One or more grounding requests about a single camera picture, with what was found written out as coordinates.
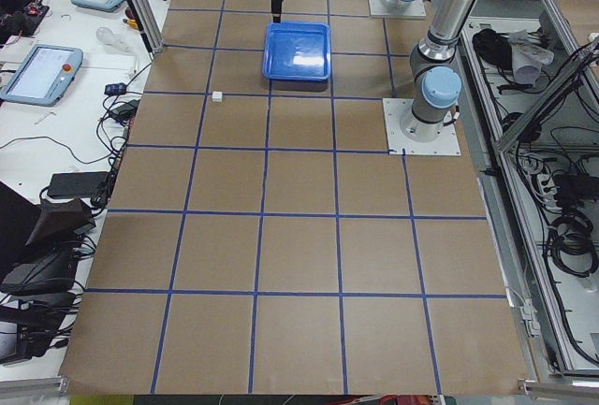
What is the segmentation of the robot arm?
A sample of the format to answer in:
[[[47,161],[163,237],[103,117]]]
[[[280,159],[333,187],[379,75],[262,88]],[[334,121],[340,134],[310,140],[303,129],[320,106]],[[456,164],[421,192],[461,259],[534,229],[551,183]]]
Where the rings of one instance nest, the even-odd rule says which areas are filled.
[[[400,129],[415,142],[433,142],[450,125],[445,116],[457,105],[462,81],[449,64],[476,1],[440,0],[428,33],[410,54],[416,95],[400,118]]]

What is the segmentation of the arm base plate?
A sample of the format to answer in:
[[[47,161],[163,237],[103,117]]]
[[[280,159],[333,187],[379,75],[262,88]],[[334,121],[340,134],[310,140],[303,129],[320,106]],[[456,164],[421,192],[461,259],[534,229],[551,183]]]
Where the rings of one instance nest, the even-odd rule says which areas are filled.
[[[426,18],[423,0],[404,2],[402,0],[368,0],[370,16],[374,18],[424,20]]]
[[[420,122],[412,111],[411,98],[382,100],[387,152],[394,155],[460,156],[455,125],[448,111],[439,123]]]

